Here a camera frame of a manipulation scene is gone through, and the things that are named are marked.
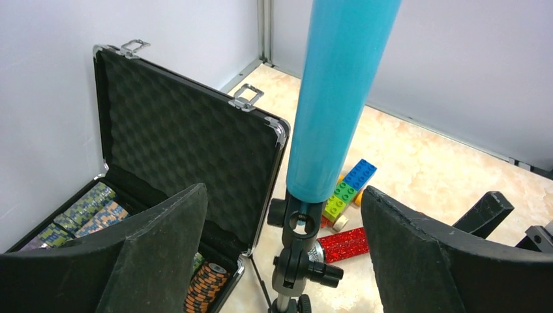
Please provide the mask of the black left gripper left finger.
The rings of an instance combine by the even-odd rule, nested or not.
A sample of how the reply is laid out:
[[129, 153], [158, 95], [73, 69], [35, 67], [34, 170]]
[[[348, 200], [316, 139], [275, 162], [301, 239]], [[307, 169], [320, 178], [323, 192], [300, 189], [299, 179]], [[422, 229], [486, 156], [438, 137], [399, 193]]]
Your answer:
[[182, 312], [207, 210], [192, 185], [58, 248], [1, 255], [2, 312]]

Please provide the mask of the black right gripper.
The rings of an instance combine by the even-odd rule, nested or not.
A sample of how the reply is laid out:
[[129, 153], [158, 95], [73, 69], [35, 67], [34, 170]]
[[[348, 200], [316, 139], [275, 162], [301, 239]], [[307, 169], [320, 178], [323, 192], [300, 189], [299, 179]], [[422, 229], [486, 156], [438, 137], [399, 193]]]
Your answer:
[[[453, 227], [486, 239], [515, 209], [500, 192], [486, 192]], [[546, 226], [530, 226], [517, 248], [552, 254], [552, 221]]]

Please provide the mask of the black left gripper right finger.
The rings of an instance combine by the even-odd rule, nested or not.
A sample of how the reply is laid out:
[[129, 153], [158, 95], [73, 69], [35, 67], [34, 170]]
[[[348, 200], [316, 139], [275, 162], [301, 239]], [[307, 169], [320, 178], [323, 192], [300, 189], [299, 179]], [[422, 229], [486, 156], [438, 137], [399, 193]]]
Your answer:
[[552, 311], [552, 254], [476, 237], [373, 186], [361, 215], [385, 312]]

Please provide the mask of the black tripod microphone stand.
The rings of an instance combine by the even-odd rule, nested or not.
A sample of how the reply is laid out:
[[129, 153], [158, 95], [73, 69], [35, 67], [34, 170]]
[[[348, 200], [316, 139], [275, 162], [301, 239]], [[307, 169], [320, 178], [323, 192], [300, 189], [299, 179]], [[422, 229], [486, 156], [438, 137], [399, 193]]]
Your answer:
[[253, 263], [258, 282], [267, 302], [267, 312], [311, 312], [311, 302], [304, 294], [308, 281], [322, 286], [336, 288], [344, 276], [344, 270], [310, 259], [309, 252], [316, 246], [322, 212], [327, 202], [309, 203], [297, 199], [289, 192], [285, 198], [272, 198], [266, 195], [252, 248], [247, 256], [253, 261], [253, 251], [266, 221], [271, 226], [282, 229], [282, 250], [273, 258], [272, 288], [277, 292], [276, 299], [269, 298], [265, 282], [261, 279]]

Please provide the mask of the cyan toy microphone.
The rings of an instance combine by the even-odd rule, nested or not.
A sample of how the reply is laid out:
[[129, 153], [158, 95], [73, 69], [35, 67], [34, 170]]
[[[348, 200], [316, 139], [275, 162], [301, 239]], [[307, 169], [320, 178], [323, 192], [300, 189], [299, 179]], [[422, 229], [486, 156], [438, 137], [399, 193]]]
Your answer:
[[399, 8], [399, 1], [313, 2], [286, 174], [299, 201], [333, 193]]

